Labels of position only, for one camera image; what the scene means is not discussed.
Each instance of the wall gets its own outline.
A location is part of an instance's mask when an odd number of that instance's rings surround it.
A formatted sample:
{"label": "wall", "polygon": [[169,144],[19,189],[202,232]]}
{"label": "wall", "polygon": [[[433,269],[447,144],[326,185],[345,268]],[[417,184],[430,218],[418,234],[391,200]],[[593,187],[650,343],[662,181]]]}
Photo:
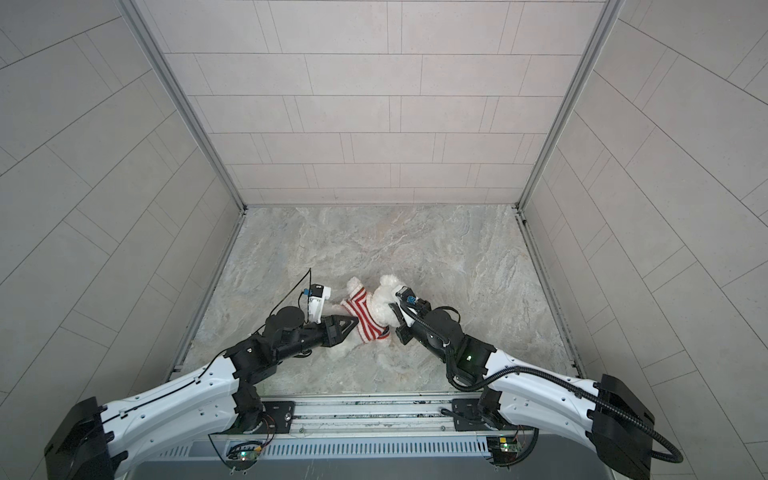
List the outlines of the wall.
{"label": "wall", "polygon": [[110,0],[0,2],[0,58],[0,467],[17,480],[45,477],[78,400],[165,380],[238,209]]}
{"label": "wall", "polygon": [[525,210],[587,374],[687,456],[656,479],[768,472],[766,31],[760,0],[627,2]]}
{"label": "wall", "polygon": [[247,204],[516,202],[603,5],[137,3]]}

